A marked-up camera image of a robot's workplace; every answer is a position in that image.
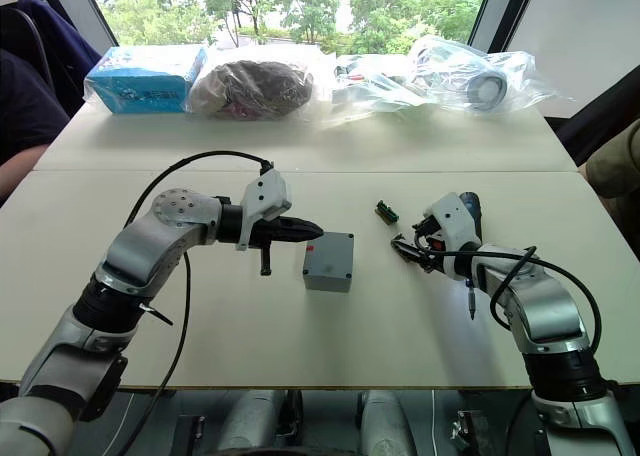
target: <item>blue box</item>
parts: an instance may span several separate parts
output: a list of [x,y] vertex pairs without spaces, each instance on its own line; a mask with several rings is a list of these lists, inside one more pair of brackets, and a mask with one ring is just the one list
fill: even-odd
[[205,46],[116,46],[85,78],[113,113],[181,113],[202,65]]

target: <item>electronic component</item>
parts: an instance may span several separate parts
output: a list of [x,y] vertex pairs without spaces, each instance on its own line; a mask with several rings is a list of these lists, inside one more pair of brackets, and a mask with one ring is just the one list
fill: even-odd
[[393,210],[384,204],[384,201],[378,201],[376,205],[376,214],[382,218],[382,220],[387,224],[393,224],[398,221],[398,215],[393,212]]

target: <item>black cable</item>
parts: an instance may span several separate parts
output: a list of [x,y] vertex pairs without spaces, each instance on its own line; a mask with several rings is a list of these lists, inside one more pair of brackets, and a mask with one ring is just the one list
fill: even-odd
[[254,156],[253,154],[241,153],[240,151],[205,151],[204,153],[194,154],[193,156],[189,156],[188,158],[181,159],[177,163],[172,164],[171,166],[169,166],[162,173],[160,173],[153,181],[151,181],[151,183],[149,183],[149,185],[145,188],[145,190],[142,192],[142,194],[140,195],[140,197],[136,201],[136,204],[133,206],[133,209],[131,210],[131,213],[129,214],[129,217],[127,218],[127,221],[124,224],[125,227],[127,227],[128,225],[130,225],[133,222],[133,220],[135,219],[136,215],[138,214],[138,211],[140,211],[140,207],[144,203],[144,200],[147,199],[147,196],[149,196],[151,191],[153,191],[153,189],[158,184],[160,184],[160,182],[164,178],[169,176],[174,171],[177,171],[178,169],[183,168],[187,164],[192,163],[193,161],[196,161],[196,160],[202,159],[202,158],[208,158],[209,156],[237,156],[239,158],[250,159],[252,161],[256,161],[256,162],[260,163],[260,165],[262,166],[262,172],[263,173],[265,171],[268,171],[269,169],[273,168],[273,165],[269,161],[267,161],[266,159],[259,158],[258,156]]
[[[416,247],[420,251],[422,251],[425,256],[471,256],[471,257],[484,256],[487,258],[503,258],[503,259],[512,259],[512,260],[522,259],[522,256],[519,256],[517,254],[500,253],[500,252],[494,252],[494,251],[486,251],[486,252],[485,251],[434,251],[424,246],[420,242],[420,236],[417,234],[414,237],[413,241]],[[550,269],[551,271],[561,274],[562,276],[567,278],[569,281],[571,281],[573,284],[575,284],[578,287],[578,289],[580,289],[580,291],[582,291],[585,298],[589,302],[589,306],[591,307],[591,312],[593,313],[594,329],[593,329],[593,339],[591,341],[591,351],[595,355],[598,349],[598,346],[600,345],[600,338],[602,336],[602,317],[600,316],[600,308],[598,308],[598,303],[596,302],[596,299],[593,297],[593,294],[591,294],[591,291],[589,291],[589,288],[587,288],[584,285],[584,283],[580,281],[578,278],[576,278],[573,274],[571,274],[566,269],[561,268],[560,266],[556,266],[555,264],[549,263],[548,261],[545,261],[543,259],[531,259],[530,262],[532,264],[537,264],[538,266],[542,266],[543,268],[547,268],[547,269]]]
[[497,312],[498,299],[500,298],[500,296],[502,296],[502,293],[504,293],[504,290],[507,289],[507,287],[509,286],[509,283],[511,283],[511,280],[513,280],[513,278],[516,277],[516,275],[522,269],[522,267],[527,263],[527,261],[529,261],[529,259],[531,259],[531,256],[533,256],[533,253],[536,252],[536,249],[537,248],[535,246],[531,246],[527,250],[524,256],[522,256],[520,260],[513,266],[513,268],[511,268],[511,271],[507,273],[507,277],[502,280],[502,282],[500,283],[500,286],[498,286],[498,289],[496,289],[495,293],[493,293],[493,296],[491,296],[491,301],[489,302],[489,309],[491,310],[491,316],[493,316],[493,319],[495,319],[500,326],[507,329],[508,331],[511,331],[509,324],[505,323],[498,316],[498,312]]
[[169,366],[169,370],[167,371],[167,374],[165,375],[164,379],[160,383],[160,386],[158,387],[158,389],[155,391],[155,393],[153,393],[153,397],[151,398],[151,401],[149,402],[149,404],[147,404],[147,407],[144,410],[144,414],[142,415],[142,417],[138,421],[138,424],[129,435],[127,442],[124,443],[122,448],[120,448],[120,451],[118,451],[116,456],[124,456],[127,453],[127,451],[131,449],[131,446],[133,445],[135,440],[138,438],[138,436],[142,432],[144,425],[147,424],[147,420],[149,419],[149,416],[151,416],[151,413],[156,407],[156,403],[158,402],[160,395],[162,394],[164,389],[167,387],[167,383],[169,382],[169,379],[171,379],[171,376],[173,375],[173,372],[175,371],[176,366],[178,365],[178,361],[180,360],[180,355],[182,354],[182,348],[184,347],[184,342],[187,339],[187,328],[189,327],[189,313],[191,311],[191,263],[189,262],[189,255],[186,252],[183,254],[183,256],[184,256],[184,265],[186,269],[187,287],[185,290],[184,319],[182,321],[182,330],[180,332],[180,342],[178,343],[178,349],[176,350],[176,353],[173,356],[173,361],[171,361],[171,366]]
[[532,392],[533,390],[527,391],[527,394],[520,398],[520,401],[518,401],[518,404],[516,405],[516,409],[513,410],[511,419],[509,419],[509,423],[507,424],[507,429],[504,435],[504,456],[509,456],[509,447],[511,446],[511,436],[513,435],[513,428],[518,421],[520,413],[522,412],[526,404],[531,401]]
[[[140,211],[140,208],[142,207],[142,204],[144,203],[145,199],[147,199],[151,191],[153,191],[153,189],[158,184],[160,184],[160,182],[162,182],[164,178],[169,176],[174,171],[186,166],[187,164],[192,163],[193,161],[196,161],[202,158],[207,158],[209,156],[237,156],[240,158],[256,161],[260,163],[261,174],[273,168],[273,164],[271,164],[271,162],[267,161],[266,159],[262,159],[262,158],[259,158],[258,156],[254,156],[248,153],[242,153],[239,151],[206,151],[204,153],[194,154],[193,156],[189,156],[188,158],[181,159],[177,163],[169,166],[162,173],[160,173],[153,181],[151,181],[151,183],[149,183],[149,185],[144,189],[144,191],[142,192],[142,194],[134,204],[133,209],[131,209],[131,212],[129,213],[129,217],[125,222],[124,227],[126,228],[128,225],[130,225],[133,222],[138,212]],[[138,421],[138,424],[136,425],[132,433],[129,435],[127,442],[122,446],[122,448],[120,448],[120,451],[118,451],[116,456],[124,456],[127,453],[127,451],[131,449],[131,446],[133,445],[135,440],[138,438],[138,436],[142,432],[142,429],[147,423],[149,417],[151,416],[151,413],[153,412],[158,402],[158,399],[160,398],[160,395],[166,388],[167,383],[169,382],[169,379],[171,379],[171,376],[173,375],[173,372],[175,371],[176,366],[178,365],[178,361],[180,360],[180,356],[182,355],[184,342],[187,338],[187,328],[189,327],[189,312],[191,310],[191,263],[189,261],[189,255],[187,254],[186,251],[183,256],[184,256],[184,264],[186,269],[187,285],[185,290],[184,320],[182,322],[182,330],[180,332],[180,341],[178,343],[178,349],[176,350],[176,353],[173,356],[173,361],[171,361],[171,366],[169,366],[169,370],[165,374],[165,377],[160,383],[160,386],[158,387],[158,389],[155,391],[155,393],[153,393],[153,397],[151,398],[151,401],[145,408],[144,414]]]

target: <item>plastic wrap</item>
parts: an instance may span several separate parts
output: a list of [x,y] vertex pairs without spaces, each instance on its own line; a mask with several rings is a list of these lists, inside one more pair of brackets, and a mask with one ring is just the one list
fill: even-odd
[[335,56],[316,46],[271,44],[210,50],[187,110],[243,121],[320,119],[331,98]]
[[409,84],[428,102],[471,112],[508,112],[557,96],[525,52],[486,54],[467,45],[425,36],[409,53]]
[[182,112],[206,58],[205,46],[116,46],[84,80],[84,99],[96,95],[113,113]]
[[424,98],[407,87],[411,69],[403,54],[340,56],[331,119],[354,119],[425,104]]

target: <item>window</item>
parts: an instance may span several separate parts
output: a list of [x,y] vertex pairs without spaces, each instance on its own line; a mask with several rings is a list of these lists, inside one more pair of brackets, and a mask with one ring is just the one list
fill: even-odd
[[406,53],[424,34],[466,43],[482,0],[96,0],[119,44],[220,48],[293,40],[338,54]]

